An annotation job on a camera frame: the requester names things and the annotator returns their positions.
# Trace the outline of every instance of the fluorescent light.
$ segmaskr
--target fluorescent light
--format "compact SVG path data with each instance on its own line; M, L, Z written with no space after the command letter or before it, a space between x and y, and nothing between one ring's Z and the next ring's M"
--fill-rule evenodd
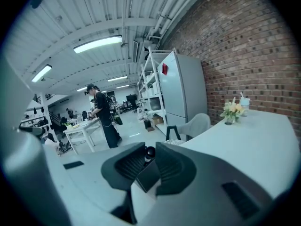
M115 35L115 36L110 36L104 39L99 39L99 40L93 40L81 45L78 45L73 48L75 53L80 53L83 51L86 51L91 48L96 48L102 45L107 45L107 44L113 44L113 43L121 43L122 42L122 36L121 35Z
M119 86L119 87L116 87L117 89L119 88L123 88L123 87L128 87L129 85L124 85L124 86Z
M129 136L129 137L138 136L139 134L140 134L140 132L139 132L139 133L137 133L137 134L135 134L135 135L131 135L131 136Z
M32 82L37 82L44 74L51 70L51 65L46 65L33 79Z
M108 82L110 82L110 81L116 81L116 80L121 80L121 79L127 79L127 76L122 76L122 77L118 77L118 78L115 78L115 79L110 79L110 80L108 80Z
M84 87L84 88L81 88L81 89L78 89L77 91L82 91L84 89L87 89L87 87Z

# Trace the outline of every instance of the chair seat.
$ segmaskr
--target chair seat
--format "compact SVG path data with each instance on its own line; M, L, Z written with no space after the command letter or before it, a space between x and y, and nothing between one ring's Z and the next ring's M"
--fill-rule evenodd
M181 144L184 143L184 141L176 139L176 140L167 140L164 143L168 143L168 144L171 144L171 145L181 145Z

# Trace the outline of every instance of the glossy white floor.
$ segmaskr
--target glossy white floor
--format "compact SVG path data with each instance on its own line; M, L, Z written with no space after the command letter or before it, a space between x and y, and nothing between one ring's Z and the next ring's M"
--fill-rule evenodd
M123 125L117 125L117 130L122 137L122 141L119 146L128 145L134 142L145 142L147 146L154 146L157 141L165 141L165 135L155 127L154 131L148 132L144 123L137 119L137 113L127 112L120 115ZM102 128L97 129L92 133L92 139L95 143L95 151L102 151L109 149L107 141L101 132ZM91 153L91 150L86 142L80 144L76 143L76 148L79 154ZM74 155L74 151L68 151L63 154L62 157Z

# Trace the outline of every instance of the yellow flower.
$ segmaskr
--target yellow flower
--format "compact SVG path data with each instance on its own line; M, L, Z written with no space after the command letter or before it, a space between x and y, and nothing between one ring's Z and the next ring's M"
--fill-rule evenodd
M235 104L232 104L230 106L230 111L235 112L235 110L236 110Z
M236 109L237 109L238 111L241 111L241 110L242 110L241 105L240 105L240 104L237 104L237 105L236 105Z

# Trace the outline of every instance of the black ball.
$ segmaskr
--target black ball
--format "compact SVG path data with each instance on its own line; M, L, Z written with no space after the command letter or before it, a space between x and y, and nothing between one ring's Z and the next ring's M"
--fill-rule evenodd
M156 155L156 149L153 146L149 146L149 147L146 148L146 155L145 155L145 157L147 159L154 158L155 155Z

